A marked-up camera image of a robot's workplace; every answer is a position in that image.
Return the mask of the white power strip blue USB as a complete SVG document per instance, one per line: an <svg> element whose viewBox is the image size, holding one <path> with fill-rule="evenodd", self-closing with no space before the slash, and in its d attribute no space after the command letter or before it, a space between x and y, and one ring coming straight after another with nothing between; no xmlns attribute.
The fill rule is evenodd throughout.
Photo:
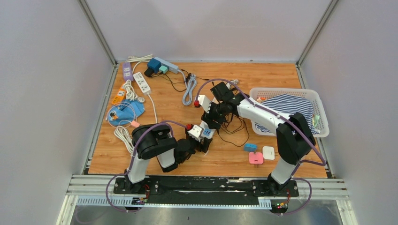
<svg viewBox="0 0 398 225"><path fill-rule="evenodd" d="M202 128L201 135L200 135L201 139L204 139L204 138L212 139L213 138L213 136L216 132L216 129L210 129L209 125L204 121L201 121L200 127Z"/></svg>

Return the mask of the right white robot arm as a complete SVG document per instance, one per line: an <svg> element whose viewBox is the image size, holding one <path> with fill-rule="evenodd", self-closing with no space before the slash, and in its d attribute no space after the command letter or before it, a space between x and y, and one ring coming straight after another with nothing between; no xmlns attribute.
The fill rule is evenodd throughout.
<svg viewBox="0 0 398 225"><path fill-rule="evenodd" d="M196 108L202 107L202 120L210 129L219 129L225 122L225 116L233 114L267 128L277 138L279 160L268 176L268 189L273 195L281 195L287 189L287 183L299 167L299 162L311 150L316 150L315 139L304 115L297 112L293 115L278 112L266 107L238 86L234 93L227 87L229 80L219 79L219 83L211 88L216 102L202 95L204 85L197 91L194 100Z"/></svg>

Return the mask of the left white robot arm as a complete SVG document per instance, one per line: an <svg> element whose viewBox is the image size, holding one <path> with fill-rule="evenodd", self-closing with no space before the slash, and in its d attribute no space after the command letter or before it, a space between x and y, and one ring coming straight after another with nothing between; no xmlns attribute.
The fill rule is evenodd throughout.
<svg viewBox="0 0 398 225"><path fill-rule="evenodd" d="M125 186L131 193L137 194L143 190L143 180L152 158L155 157L162 171L168 173L196 152L208 152L216 130L204 121L199 125L187 124L184 128L186 137L179 140L166 122L139 126L133 130L133 153L124 175Z"/></svg>

